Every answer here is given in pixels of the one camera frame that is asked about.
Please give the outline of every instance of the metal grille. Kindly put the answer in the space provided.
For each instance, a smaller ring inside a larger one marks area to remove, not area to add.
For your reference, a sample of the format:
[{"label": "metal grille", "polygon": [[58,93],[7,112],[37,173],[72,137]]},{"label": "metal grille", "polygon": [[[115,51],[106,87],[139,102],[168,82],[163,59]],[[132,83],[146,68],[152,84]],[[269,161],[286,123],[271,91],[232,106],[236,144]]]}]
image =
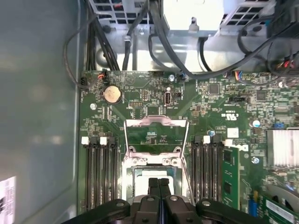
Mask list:
[{"label": "metal grille", "polygon": [[[138,16],[143,0],[89,0],[99,19],[106,19],[111,26],[132,24]],[[147,14],[140,24],[153,24]]]},{"label": "metal grille", "polygon": [[268,5],[269,0],[246,0],[230,14],[225,14],[221,26],[244,26],[258,19],[260,11]]},{"label": "metal grille", "polygon": [[[102,23],[116,29],[127,28],[132,24],[144,0],[89,0],[95,13],[99,14]],[[270,0],[238,0],[234,10],[226,12],[221,26],[223,30],[240,29],[248,22],[259,18],[260,11],[269,4]],[[231,4],[231,0],[224,0],[224,4]],[[152,25],[150,16],[144,17],[140,25]]]}]

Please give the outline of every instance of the ram slot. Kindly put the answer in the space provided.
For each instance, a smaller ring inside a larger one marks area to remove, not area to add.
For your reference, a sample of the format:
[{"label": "ram slot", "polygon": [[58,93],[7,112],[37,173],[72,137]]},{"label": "ram slot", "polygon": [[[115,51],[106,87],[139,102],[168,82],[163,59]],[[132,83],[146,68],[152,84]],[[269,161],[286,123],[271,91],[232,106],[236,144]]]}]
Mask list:
[{"label": "ram slot", "polygon": [[96,166],[96,172],[95,172],[95,206],[99,206],[102,204],[102,195],[101,195],[101,150],[99,147],[95,150],[95,166]]},{"label": "ram slot", "polygon": [[86,196],[85,196],[85,210],[91,209],[91,191],[92,191],[92,149],[86,148]]},{"label": "ram slot", "polygon": [[109,148],[107,146],[101,146],[102,151],[102,179],[103,179],[103,203],[109,201]]},{"label": "ram slot", "polygon": [[112,152],[111,156],[112,156],[112,161],[113,161],[113,165],[112,165],[112,199],[116,199],[118,198],[117,196],[117,180],[118,180],[118,152],[117,152],[117,142],[112,142],[110,144],[110,150]]},{"label": "ram slot", "polygon": [[220,142],[218,143],[217,145],[217,152],[218,152],[218,155],[217,155],[217,172],[218,172],[218,178],[217,178],[217,182],[218,182],[218,195],[217,195],[217,198],[218,200],[217,201],[222,201],[222,198],[221,198],[221,183],[222,183],[222,177],[221,177],[221,160],[222,160],[222,153],[223,153],[223,147],[224,145]]},{"label": "ram slot", "polygon": [[212,143],[208,144],[208,155],[209,155],[209,196],[208,198],[213,198],[214,195],[214,151]]},{"label": "ram slot", "polygon": [[195,201],[200,200],[200,147],[197,144],[192,143],[191,149],[191,184],[192,191],[194,193]]},{"label": "ram slot", "polygon": [[210,161],[209,161],[209,145],[204,145],[204,159],[205,159],[205,183],[206,183],[206,190],[205,190],[205,198],[209,198],[210,192]]},{"label": "ram slot", "polygon": [[91,149],[92,151],[92,159],[91,159],[91,192],[90,192],[90,202],[91,202],[91,209],[95,208],[94,203],[94,192],[95,192],[95,167],[96,167],[96,161],[95,161],[95,148]]}]

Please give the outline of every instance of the metal heatsink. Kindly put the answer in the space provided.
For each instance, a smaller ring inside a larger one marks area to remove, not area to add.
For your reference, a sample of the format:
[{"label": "metal heatsink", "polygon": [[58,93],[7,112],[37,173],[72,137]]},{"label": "metal heatsink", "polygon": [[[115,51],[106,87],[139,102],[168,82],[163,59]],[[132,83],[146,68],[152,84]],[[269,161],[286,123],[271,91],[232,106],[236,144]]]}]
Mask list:
[{"label": "metal heatsink", "polygon": [[268,164],[299,166],[299,130],[268,130]]}]

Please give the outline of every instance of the green circuit board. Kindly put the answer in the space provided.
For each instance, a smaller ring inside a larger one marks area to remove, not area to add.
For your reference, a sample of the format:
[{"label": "green circuit board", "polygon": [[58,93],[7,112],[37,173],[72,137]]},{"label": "green circuit board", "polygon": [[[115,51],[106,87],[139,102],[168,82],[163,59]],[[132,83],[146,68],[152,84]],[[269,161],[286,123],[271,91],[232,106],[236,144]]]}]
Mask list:
[{"label": "green circuit board", "polygon": [[[87,71],[83,76],[91,80],[100,74],[99,71]],[[275,123],[283,123],[285,127],[297,127],[299,124],[298,87],[281,88],[278,84],[263,88],[248,86],[237,82],[234,76],[198,81],[175,75],[175,80],[170,81],[169,75],[175,74],[108,71],[105,79],[99,79],[91,89],[81,92],[80,139],[111,138],[115,151],[110,149],[105,154],[88,150],[80,144],[79,214],[104,201],[122,197],[121,162],[126,152],[124,121],[146,116],[159,115],[188,121],[185,158],[189,178],[194,182],[192,153],[195,139],[202,140],[203,136],[214,131],[217,142],[222,144],[227,139],[232,140],[231,147],[222,147],[217,158],[219,167],[215,169],[219,169],[217,174],[220,175],[217,184],[222,187],[216,198],[236,209],[248,213],[248,201],[253,192],[261,191],[266,184],[284,186],[289,183],[294,189],[299,189],[299,170],[272,170],[266,160],[266,131],[272,129]],[[263,83],[268,80],[269,74],[243,74],[242,78]],[[105,93],[109,86],[115,86],[111,89],[116,94],[114,98]],[[252,126],[254,120],[260,121],[259,128]],[[174,148],[182,147],[185,130],[185,127],[161,124],[142,128],[132,126],[127,128],[128,143],[137,152],[172,152]],[[232,151],[234,164],[225,163],[222,156],[223,151],[229,150]],[[101,165],[97,164],[104,157],[106,160]],[[257,164],[252,162],[254,158],[259,159]]]}]

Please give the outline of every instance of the capacitor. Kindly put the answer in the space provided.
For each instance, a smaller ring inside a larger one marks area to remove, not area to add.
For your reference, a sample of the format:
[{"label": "capacitor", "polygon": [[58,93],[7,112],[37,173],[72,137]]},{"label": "capacitor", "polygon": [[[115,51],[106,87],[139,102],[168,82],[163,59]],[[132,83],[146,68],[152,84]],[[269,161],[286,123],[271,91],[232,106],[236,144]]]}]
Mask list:
[{"label": "capacitor", "polygon": [[249,123],[249,126],[250,127],[260,127],[261,126],[261,122],[259,120],[252,120],[250,123]]},{"label": "capacitor", "polygon": [[171,82],[173,82],[175,79],[176,79],[176,77],[173,74],[168,76],[168,80]]},{"label": "capacitor", "polygon": [[258,163],[260,162],[260,159],[257,158],[257,157],[252,157],[251,162],[252,162],[253,164],[258,164]]},{"label": "capacitor", "polygon": [[207,132],[206,132],[210,137],[213,137],[213,136],[215,136],[215,131],[213,131],[213,130],[208,130]]}]

